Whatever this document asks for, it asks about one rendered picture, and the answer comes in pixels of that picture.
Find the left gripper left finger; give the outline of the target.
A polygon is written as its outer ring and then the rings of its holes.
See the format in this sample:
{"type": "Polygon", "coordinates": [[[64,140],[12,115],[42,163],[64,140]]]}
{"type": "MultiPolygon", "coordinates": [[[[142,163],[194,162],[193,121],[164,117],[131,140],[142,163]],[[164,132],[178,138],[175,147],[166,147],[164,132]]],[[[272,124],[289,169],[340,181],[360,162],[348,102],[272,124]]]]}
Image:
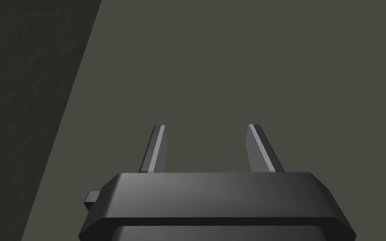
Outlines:
{"type": "Polygon", "coordinates": [[[157,125],[152,130],[139,173],[164,173],[166,160],[167,127],[157,125]]]}

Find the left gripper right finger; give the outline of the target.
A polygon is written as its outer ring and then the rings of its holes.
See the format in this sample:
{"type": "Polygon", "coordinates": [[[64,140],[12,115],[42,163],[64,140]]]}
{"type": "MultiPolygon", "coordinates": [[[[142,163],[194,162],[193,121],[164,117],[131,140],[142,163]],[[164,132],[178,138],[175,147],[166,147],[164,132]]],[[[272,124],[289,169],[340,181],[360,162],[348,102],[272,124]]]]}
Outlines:
{"type": "Polygon", "coordinates": [[[252,172],[284,172],[260,125],[247,126],[245,147],[252,172]]]}

